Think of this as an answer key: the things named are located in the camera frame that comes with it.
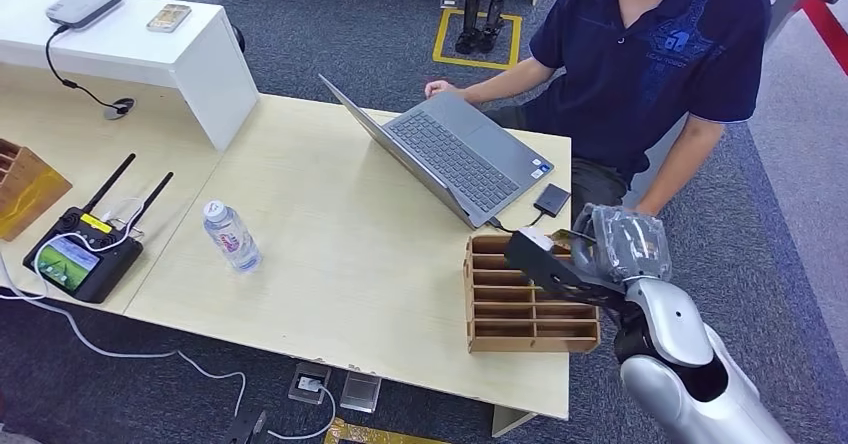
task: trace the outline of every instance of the man's hand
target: man's hand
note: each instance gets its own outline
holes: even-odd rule
[[[424,95],[427,96],[427,99],[435,96],[440,92],[458,92],[459,89],[456,88],[453,84],[448,81],[433,81],[428,82],[426,86],[424,86]]]

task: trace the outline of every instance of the power outlet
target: power outlet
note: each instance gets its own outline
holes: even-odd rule
[[[289,399],[308,404],[321,404],[324,402],[324,392],[320,389],[310,390],[309,386],[306,385],[307,379],[314,379],[322,386],[327,386],[330,382],[330,368],[311,362],[298,364],[289,386]]]

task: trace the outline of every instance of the red object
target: red object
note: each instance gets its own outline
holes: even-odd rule
[[[822,0],[801,0],[801,9],[810,18],[813,27],[842,67],[842,71],[848,75],[848,33],[842,28],[842,24]]]

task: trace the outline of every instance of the man's arm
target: man's arm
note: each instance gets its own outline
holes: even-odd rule
[[[529,91],[550,79],[553,74],[554,69],[530,57],[497,76],[468,88],[456,89],[446,81],[435,81],[427,84],[424,93],[429,98],[440,92],[456,91],[471,104],[482,104]]]
[[[659,213],[672,196],[692,179],[721,139],[722,132],[724,124],[690,114],[636,210],[651,215]]]

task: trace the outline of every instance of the controller screen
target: controller screen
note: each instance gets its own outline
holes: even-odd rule
[[[73,241],[60,237],[51,242],[38,256],[41,275],[67,291],[76,291],[100,258]]]

